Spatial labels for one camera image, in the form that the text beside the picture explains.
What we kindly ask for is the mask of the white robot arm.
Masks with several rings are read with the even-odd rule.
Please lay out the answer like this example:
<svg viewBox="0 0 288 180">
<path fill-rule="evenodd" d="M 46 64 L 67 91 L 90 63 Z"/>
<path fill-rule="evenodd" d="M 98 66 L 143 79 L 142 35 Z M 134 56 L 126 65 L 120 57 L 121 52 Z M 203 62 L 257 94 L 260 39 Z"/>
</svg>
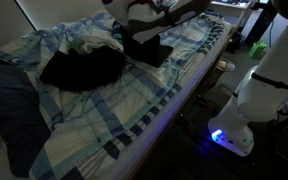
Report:
<svg viewBox="0 0 288 180">
<path fill-rule="evenodd" d="M 144 43 L 159 33 L 204 12 L 212 0 L 176 0 L 160 9 L 161 0 L 101 0 L 105 9 L 126 29 L 130 38 Z M 288 0 L 271 0 L 288 19 Z M 260 63 L 251 68 L 220 113 L 209 120 L 208 131 L 217 144 L 239 156 L 254 147 L 250 122 L 267 122 L 288 99 L 288 27 Z"/>
</svg>

